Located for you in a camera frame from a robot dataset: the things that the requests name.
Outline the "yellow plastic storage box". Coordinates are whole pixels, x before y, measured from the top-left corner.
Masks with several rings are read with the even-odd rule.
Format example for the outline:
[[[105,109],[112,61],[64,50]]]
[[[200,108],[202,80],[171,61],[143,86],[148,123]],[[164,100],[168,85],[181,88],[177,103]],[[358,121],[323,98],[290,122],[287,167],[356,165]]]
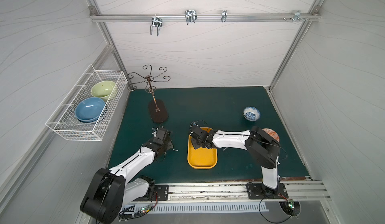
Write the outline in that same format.
[[[194,169],[211,169],[218,162],[216,149],[195,149],[191,142],[191,136],[188,137],[187,162]]]

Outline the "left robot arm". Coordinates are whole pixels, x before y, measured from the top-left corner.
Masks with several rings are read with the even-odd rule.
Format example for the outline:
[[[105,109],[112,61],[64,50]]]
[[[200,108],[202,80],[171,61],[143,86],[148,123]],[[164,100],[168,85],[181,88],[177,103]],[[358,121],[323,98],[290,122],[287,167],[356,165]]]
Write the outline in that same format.
[[[131,157],[115,167],[96,171],[80,211],[97,224],[111,224],[115,219],[128,221],[148,214],[158,201],[155,181],[136,175],[172,148],[170,131],[162,127],[155,130]]]

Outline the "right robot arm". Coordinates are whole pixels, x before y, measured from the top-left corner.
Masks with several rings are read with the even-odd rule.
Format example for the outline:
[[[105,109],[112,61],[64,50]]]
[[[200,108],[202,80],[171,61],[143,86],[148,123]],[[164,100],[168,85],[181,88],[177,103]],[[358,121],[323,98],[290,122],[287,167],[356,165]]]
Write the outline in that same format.
[[[280,184],[278,162],[280,143],[260,127],[254,126],[243,132],[224,132],[221,130],[202,129],[193,122],[189,135],[195,149],[236,148],[248,151],[262,169],[262,189],[277,193]]]

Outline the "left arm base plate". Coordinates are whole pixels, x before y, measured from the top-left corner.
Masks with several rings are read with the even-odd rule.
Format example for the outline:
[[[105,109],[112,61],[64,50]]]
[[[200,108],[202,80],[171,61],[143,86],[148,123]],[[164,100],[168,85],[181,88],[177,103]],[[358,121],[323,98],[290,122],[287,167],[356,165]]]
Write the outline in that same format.
[[[168,200],[169,185],[167,184],[155,184],[149,188],[147,193],[143,197],[135,199],[135,202],[145,201],[167,201]]]

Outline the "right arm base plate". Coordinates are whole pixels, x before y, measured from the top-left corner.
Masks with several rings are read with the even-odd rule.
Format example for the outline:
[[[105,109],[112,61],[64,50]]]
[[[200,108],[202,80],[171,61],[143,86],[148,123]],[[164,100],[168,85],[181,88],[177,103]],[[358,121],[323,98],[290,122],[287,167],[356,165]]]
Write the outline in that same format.
[[[283,183],[279,183],[274,190],[265,187],[262,183],[248,182],[246,184],[249,200],[274,200],[289,199],[288,192]]]

